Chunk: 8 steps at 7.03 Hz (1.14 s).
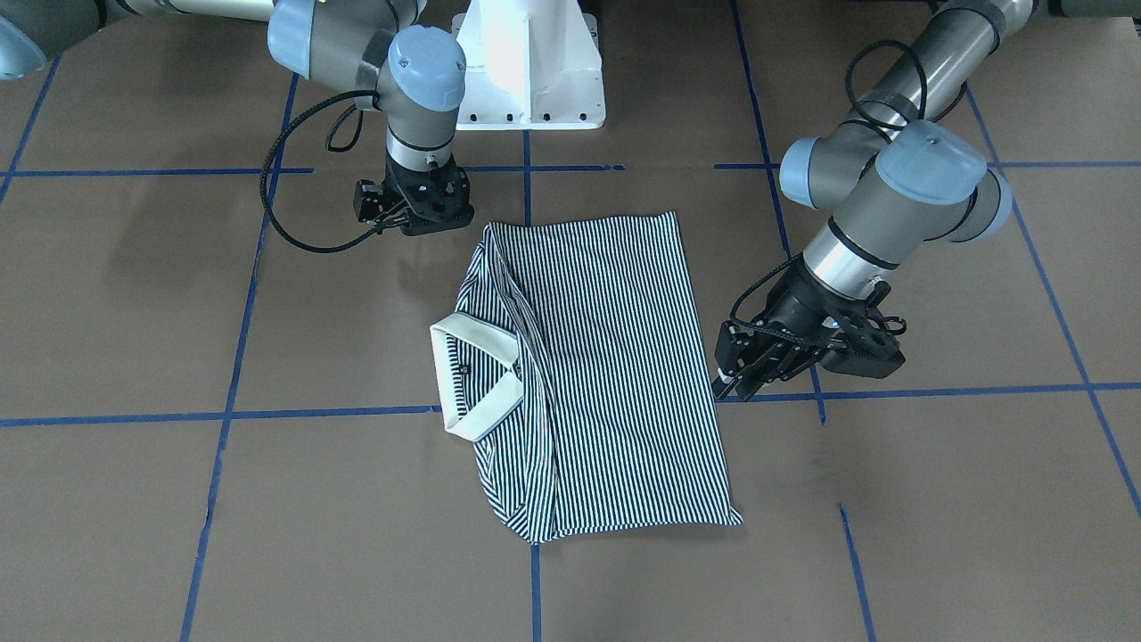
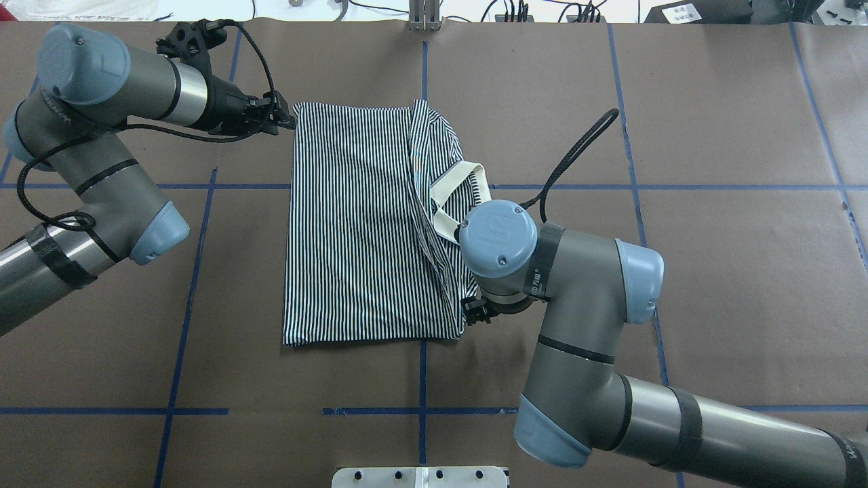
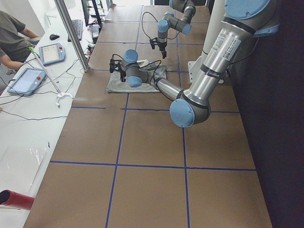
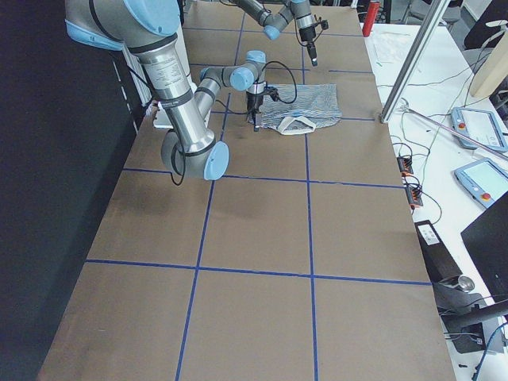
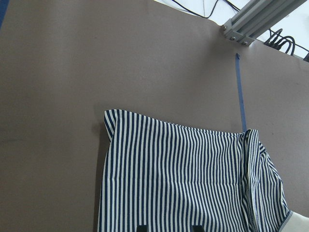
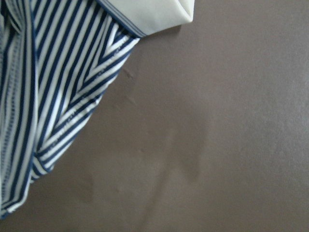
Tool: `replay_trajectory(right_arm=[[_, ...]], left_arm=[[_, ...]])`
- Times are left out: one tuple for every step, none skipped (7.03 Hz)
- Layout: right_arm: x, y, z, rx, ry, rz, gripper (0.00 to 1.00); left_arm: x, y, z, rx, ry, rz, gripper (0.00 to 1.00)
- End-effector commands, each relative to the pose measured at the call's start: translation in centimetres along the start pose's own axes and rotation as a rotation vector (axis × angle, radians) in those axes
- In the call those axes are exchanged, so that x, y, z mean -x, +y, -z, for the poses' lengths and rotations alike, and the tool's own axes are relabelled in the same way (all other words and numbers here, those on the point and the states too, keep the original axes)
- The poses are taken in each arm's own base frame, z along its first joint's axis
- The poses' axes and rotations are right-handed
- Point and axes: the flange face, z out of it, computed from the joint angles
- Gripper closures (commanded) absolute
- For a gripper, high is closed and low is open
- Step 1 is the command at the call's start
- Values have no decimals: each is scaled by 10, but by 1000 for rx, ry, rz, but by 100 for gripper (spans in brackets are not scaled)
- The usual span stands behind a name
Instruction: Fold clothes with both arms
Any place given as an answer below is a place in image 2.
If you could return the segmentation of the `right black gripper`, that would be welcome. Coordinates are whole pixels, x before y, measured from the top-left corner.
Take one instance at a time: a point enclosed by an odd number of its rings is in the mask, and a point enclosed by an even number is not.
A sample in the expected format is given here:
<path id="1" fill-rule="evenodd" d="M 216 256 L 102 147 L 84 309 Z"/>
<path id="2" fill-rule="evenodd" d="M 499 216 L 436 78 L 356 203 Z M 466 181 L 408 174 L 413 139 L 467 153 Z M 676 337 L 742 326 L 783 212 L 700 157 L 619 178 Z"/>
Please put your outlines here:
<path id="1" fill-rule="evenodd" d="M 467 297 L 461 300 L 461 311 L 467 325 L 490 324 L 496 310 L 485 296 Z"/>

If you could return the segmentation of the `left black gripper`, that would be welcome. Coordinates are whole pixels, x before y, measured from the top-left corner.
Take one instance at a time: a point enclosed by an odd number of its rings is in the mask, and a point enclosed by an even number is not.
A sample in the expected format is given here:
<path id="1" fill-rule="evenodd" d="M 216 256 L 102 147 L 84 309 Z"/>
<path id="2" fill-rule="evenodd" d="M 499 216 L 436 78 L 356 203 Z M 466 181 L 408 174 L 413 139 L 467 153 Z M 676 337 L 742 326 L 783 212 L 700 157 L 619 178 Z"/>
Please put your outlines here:
<path id="1" fill-rule="evenodd" d="M 296 129 L 296 118 L 277 90 L 255 97 L 214 75 L 205 78 L 205 86 L 208 88 L 208 101 L 203 112 L 203 129 L 209 135 L 265 133 L 276 136 L 280 129 Z"/>

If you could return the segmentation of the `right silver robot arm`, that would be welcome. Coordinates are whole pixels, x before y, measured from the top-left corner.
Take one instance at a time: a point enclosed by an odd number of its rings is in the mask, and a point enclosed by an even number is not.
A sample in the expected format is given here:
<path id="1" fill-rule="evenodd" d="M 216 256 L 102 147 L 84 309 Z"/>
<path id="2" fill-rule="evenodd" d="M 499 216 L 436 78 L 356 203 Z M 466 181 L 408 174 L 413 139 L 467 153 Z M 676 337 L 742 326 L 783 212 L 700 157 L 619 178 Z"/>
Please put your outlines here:
<path id="1" fill-rule="evenodd" d="M 537 225 L 486 201 L 454 229 L 480 297 L 469 323 L 545 303 L 513 430 L 521 450 L 579 469 L 595 450 L 741 487 L 865 487 L 866 436 L 812 428 L 617 373 L 625 325 L 652 318 L 665 265 L 651 248 Z"/>

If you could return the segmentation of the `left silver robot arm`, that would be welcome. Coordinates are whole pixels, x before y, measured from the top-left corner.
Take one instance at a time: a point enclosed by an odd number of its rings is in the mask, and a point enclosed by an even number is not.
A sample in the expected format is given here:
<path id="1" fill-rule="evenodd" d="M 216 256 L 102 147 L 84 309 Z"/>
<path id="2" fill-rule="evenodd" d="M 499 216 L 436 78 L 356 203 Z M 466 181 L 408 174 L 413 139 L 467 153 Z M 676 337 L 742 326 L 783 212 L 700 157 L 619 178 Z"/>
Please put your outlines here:
<path id="1" fill-rule="evenodd" d="M 209 52 L 236 28 L 254 49 L 269 89 L 242 92 L 213 72 Z M 235 20 L 178 22 L 154 52 L 74 24 L 48 30 L 35 90 L 3 124 L 24 164 L 21 205 L 37 225 L 2 251 L 2 334 L 94 283 L 124 260 L 145 266 L 187 238 L 189 225 L 120 133 L 149 130 L 234 143 L 293 130 L 251 34 Z"/>

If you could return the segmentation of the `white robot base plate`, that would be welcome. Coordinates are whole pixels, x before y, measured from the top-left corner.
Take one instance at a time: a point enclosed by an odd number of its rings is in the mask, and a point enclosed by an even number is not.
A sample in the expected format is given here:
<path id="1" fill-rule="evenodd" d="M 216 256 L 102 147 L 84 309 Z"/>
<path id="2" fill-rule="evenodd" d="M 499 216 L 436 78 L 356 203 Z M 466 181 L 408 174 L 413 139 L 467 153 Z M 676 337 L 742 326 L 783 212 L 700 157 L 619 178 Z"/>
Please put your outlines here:
<path id="1" fill-rule="evenodd" d="M 507 468 L 498 466 L 399 466 L 341 468 L 332 487 L 509 487 Z"/>

